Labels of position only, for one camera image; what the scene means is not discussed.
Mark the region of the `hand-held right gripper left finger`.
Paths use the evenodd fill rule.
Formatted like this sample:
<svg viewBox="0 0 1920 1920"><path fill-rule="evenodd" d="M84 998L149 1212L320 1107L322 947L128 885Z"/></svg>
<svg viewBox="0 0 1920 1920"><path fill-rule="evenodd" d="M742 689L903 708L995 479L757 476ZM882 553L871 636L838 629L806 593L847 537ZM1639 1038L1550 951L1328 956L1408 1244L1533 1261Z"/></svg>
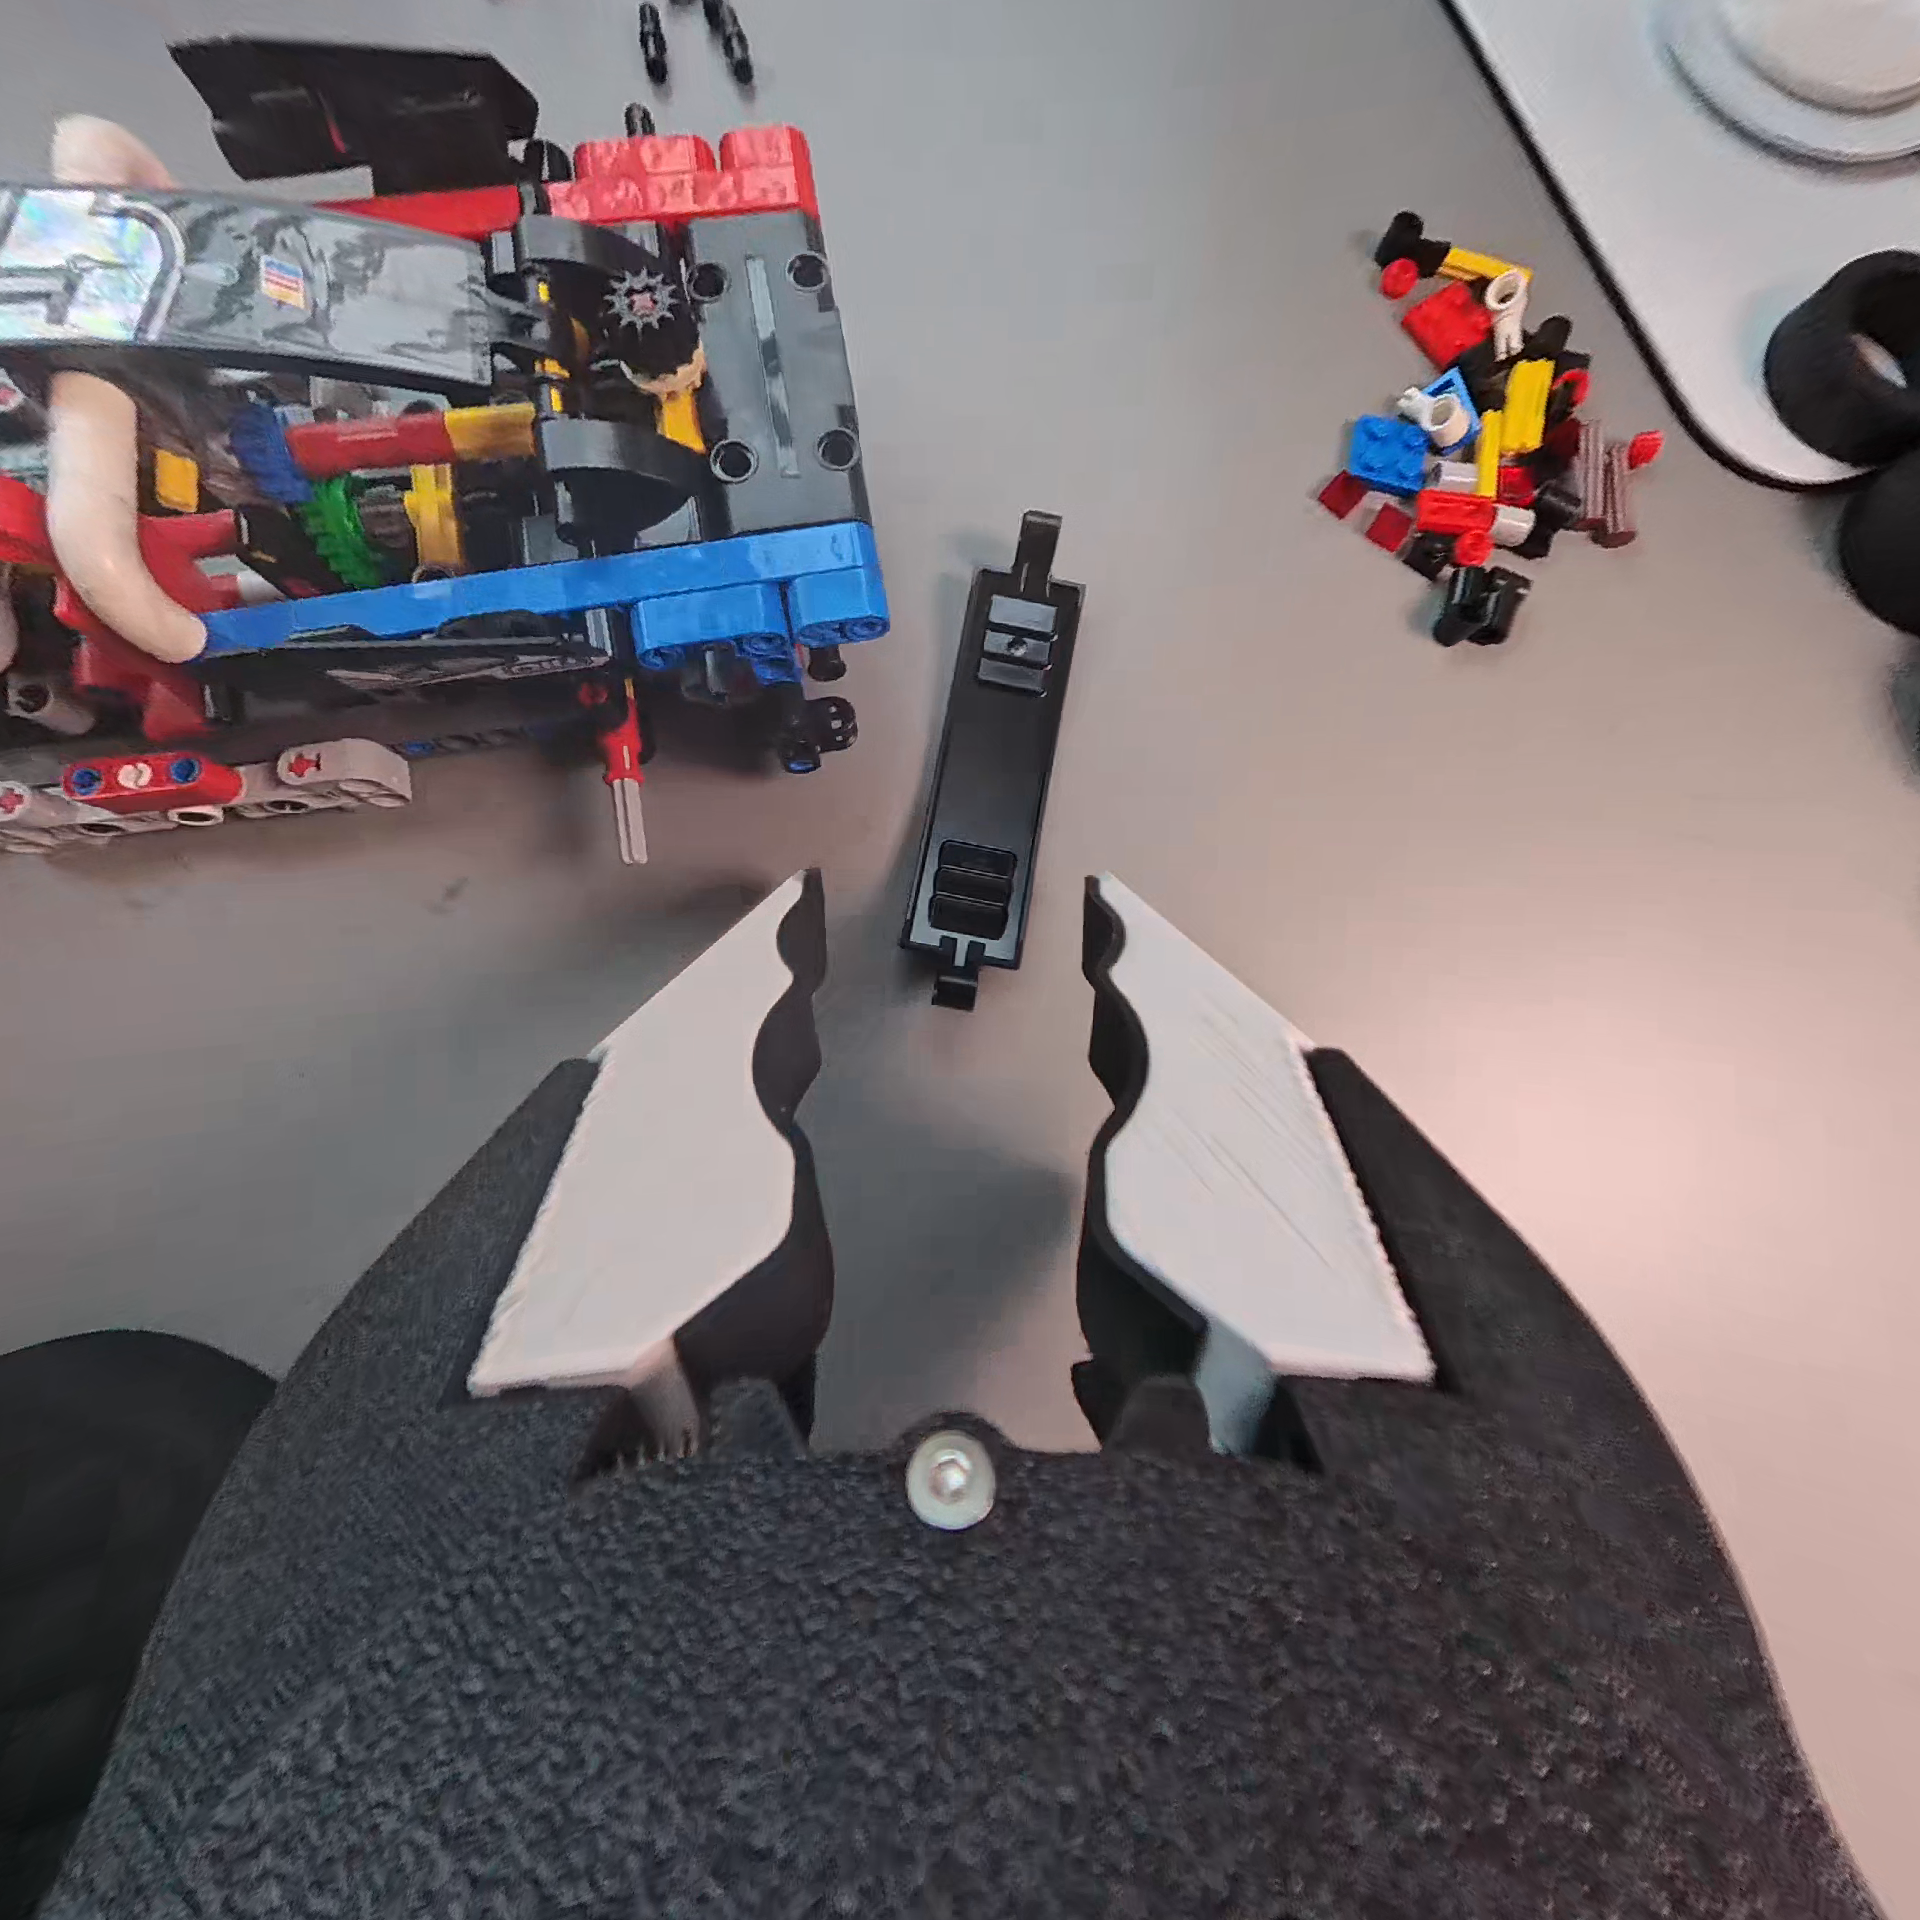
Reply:
<svg viewBox="0 0 1920 1920"><path fill-rule="evenodd" d="M824 881L803 868L590 1053L469 1399L610 1387L693 1455L722 1385L803 1385L832 1242L799 1107L823 1068Z"/></svg>

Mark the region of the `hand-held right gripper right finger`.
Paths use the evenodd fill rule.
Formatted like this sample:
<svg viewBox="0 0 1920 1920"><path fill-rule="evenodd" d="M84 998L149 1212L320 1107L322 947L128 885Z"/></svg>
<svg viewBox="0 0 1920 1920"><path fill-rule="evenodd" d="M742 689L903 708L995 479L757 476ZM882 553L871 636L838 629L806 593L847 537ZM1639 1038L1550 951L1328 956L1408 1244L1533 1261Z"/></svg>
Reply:
<svg viewBox="0 0 1920 1920"><path fill-rule="evenodd" d="M1075 1394L1104 1442L1154 1385L1197 1442L1283 1455L1299 1380L1435 1385L1360 1174L1278 1009L1112 874L1084 899L1088 1154Z"/></svg>

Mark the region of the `long black plastic panel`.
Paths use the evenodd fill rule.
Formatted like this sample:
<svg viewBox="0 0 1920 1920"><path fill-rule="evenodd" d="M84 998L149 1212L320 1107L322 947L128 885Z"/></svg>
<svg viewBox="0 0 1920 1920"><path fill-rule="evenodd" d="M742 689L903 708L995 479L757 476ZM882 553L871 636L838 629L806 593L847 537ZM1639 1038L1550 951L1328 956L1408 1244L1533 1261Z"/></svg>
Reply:
<svg viewBox="0 0 1920 1920"><path fill-rule="evenodd" d="M931 1002L975 1009L982 969L1021 959L1048 777L1086 589L1053 572L1063 521L1021 517L1008 567L973 577L900 949Z"/></svg>

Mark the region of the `brick-built toy car chassis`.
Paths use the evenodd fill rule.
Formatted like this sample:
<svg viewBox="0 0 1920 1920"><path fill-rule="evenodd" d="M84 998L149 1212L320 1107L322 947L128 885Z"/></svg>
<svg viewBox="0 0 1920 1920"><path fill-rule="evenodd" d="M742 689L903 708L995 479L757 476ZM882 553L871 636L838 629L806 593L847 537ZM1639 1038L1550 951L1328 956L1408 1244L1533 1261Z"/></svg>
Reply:
<svg viewBox="0 0 1920 1920"><path fill-rule="evenodd" d="M566 151L490 54L168 47L236 182L5 181L2 846L403 810L413 764L590 751L644 861L650 701L808 775L888 631L804 135ZM50 381L136 406L139 653L46 526Z"/></svg>

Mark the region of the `grey desk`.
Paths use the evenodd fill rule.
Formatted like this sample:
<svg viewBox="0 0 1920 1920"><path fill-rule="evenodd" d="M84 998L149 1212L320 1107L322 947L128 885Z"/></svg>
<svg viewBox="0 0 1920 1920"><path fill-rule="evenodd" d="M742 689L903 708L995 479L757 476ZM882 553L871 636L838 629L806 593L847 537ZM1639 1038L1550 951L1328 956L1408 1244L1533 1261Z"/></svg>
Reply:
<svg viewBox="0 0 1920 1920"><path fill-rule="evenodd" d="M5 867L5 1351L95 1329L283 1374L563 1058L823 870L803 1125L837 1290L819 1435L1088 1442L1071 1247L1110 870L1347 1049L1575 1293L1711 1510L1862 1874L1916 1916L1916 781L1828 498L1678 426L1438 4L739 4L799 126L894 631L860 735L758 777L660 734L651 861L594 769L429 764L394 814ZM558 142L640 97L626 4L5 4L5 171L59 113L227 181L167 41L492 50ZM1667 431L1639 539L1504 646L1317 506L1408 343L1416 209L1509 246ZM1015 971L900 949L979 569L1086 589Z"/></svg>

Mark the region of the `person's left hand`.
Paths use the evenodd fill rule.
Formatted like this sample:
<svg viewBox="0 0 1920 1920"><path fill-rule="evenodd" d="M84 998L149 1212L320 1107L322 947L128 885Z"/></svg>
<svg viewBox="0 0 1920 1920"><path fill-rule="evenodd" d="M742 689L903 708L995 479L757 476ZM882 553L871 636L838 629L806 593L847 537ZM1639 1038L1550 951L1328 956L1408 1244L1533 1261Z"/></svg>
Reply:
<svg viewBox="0 0 1920 1920"><path fill-rule="evenodd" d="M136 135L87 113L54 121L50 167L67 185L175 187ZM154 660L191 662L205 629L154 579L136 523L136 402L93 372L56 370L46 485L54 562L110 633Z"/></svg>

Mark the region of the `pile of small colourful bricks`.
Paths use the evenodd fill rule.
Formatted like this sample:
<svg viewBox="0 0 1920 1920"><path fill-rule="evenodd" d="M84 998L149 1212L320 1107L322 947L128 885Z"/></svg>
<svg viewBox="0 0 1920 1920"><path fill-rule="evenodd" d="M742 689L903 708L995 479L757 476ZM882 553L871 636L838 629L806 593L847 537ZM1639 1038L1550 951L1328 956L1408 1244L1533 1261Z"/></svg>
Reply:
<svg viewBox="0 0 1920 1920"><path fill-rule="evenodd" d="M1602 426L1571 318L1535 307L1531 268L1397 211L1372 252L1378 295L1423 378L1347 422L1318 506L1431 587L1438 646L1510 642L1533 569L1559 545L1626 549L1656 428Z"/></svg>

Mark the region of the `black rubber tyre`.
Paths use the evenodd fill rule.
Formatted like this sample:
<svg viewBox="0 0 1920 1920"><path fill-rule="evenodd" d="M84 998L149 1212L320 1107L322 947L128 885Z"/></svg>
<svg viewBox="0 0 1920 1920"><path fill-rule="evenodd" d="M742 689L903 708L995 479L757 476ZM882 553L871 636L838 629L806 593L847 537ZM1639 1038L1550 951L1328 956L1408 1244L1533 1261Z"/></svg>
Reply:
<svg viewBox="0 0 1920 1920"><path fill-rule="evenodd" d="M1824 458L1886 467L1917 446L1917 253L1859 255L1772 332L1776 415Z"/></svg>
<svg viewBox="0 0 1920 1920"><path fill-rule="evenodd" d="M1917 467L1911 449L1854 491L1838 521L1835 557L1859 606L1917 636Z"/></svg>

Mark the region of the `white metal book stand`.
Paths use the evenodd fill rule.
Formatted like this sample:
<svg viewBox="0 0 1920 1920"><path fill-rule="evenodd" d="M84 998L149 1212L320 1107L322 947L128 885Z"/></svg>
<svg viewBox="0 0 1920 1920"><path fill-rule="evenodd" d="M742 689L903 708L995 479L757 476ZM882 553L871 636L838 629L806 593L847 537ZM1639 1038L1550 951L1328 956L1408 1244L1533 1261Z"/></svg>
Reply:
<svg viewBox="0 0 1920 1920"><path fill-rule="evenodd" d="M1779 419L1762 354L1835 270L1916 249L1916 153L1824 159L1756 140L1678 54L1752 81L1714 4L1446 11L1696 442L1764 487L1851 485L1855 467Z"/></svg>

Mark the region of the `pile of blue red pins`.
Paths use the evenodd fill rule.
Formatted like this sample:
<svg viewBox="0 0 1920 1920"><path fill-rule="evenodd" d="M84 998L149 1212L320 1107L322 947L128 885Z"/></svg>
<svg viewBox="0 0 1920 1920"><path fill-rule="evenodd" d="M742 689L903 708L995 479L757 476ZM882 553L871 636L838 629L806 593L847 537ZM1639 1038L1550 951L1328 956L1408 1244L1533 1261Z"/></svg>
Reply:
<svg viewBox="0 0 1920 1920"><path fill-rule="evenodd" d="M629 137L676 131L688 102L708 110L710 131L733 131L754 119L758 66L751 37L732 2L635 2L631 43L640 61L640 97L621 110ZM693 54L700 68L688 102L680 68Z"/></svg>

